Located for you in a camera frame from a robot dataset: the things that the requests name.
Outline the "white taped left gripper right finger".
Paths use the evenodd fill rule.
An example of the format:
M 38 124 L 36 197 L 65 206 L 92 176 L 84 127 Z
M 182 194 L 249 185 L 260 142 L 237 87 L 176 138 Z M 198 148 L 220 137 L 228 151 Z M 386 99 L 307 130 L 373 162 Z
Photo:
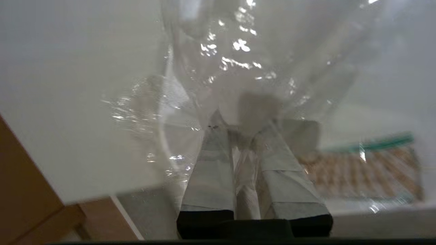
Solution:
M 296 237 L 329 237 L 333 217 L 278 127 L 268 124 L 255 142 L 260 218 L 288 221 Z

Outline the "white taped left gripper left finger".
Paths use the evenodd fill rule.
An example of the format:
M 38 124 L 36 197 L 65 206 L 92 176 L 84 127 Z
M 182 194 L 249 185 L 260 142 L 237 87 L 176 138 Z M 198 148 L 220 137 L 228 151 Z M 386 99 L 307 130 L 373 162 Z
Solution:
M 234 166 L 229 132 L 220 113 L 206 124 L 176 227 L 183 239 L 217 239 L 235 220 Z

